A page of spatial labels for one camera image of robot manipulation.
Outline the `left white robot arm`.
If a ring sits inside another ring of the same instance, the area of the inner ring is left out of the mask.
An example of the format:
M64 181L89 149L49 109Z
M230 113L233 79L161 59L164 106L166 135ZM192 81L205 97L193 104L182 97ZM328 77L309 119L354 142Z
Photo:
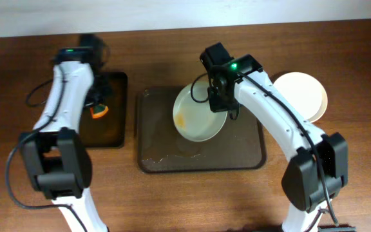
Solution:
M93 167L79 136L85 108L93 118L105 115L105 98L111 88L100 72L104 41L82 34L76 47L62 48L53 60L53 79L44 110L30 132L23 132L9 153L5 184L12 202L27 210L60 209L72 231L108 231L93 201L90 185ZM10 165L16 152L35 191L51 204L30 206L18 200L10 184Z

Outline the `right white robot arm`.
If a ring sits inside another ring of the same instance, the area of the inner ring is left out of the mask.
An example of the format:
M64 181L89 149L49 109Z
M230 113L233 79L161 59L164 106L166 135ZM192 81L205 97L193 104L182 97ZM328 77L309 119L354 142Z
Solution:
M319 221L330 215L327 231L355 231L341 226L332 199L348 183L348 146L340 133L327 135L304 119L273 86L262 65L251 55L235 59L221 43L200 55L209 81L214 113L226 111L232 120L246 107L269 131L289 164L281 185L290 201L287 217L273 231L322 231Z

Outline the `white plate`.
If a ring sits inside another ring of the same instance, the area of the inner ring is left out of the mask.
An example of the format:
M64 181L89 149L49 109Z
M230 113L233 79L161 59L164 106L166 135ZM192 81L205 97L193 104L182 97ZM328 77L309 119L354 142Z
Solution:
M325 88L309 74L289 72L278 77L273 85L310 122L319 120L327 109L328 96Z
M184 87L176 96L173 105L173 122L183 138L192 142L203 142L213 138L227 120L227 112L214 113L210 110L209 102L202 101L208 97L208 82L195 83Z

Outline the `orange green sponge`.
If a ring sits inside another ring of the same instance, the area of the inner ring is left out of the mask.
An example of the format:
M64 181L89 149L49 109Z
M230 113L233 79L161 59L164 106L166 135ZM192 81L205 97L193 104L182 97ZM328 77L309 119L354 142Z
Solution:
M104 104L97 104L90 108L91 117L93 119L99 119L105 116L105 114L107 114L108 111L109 108Z

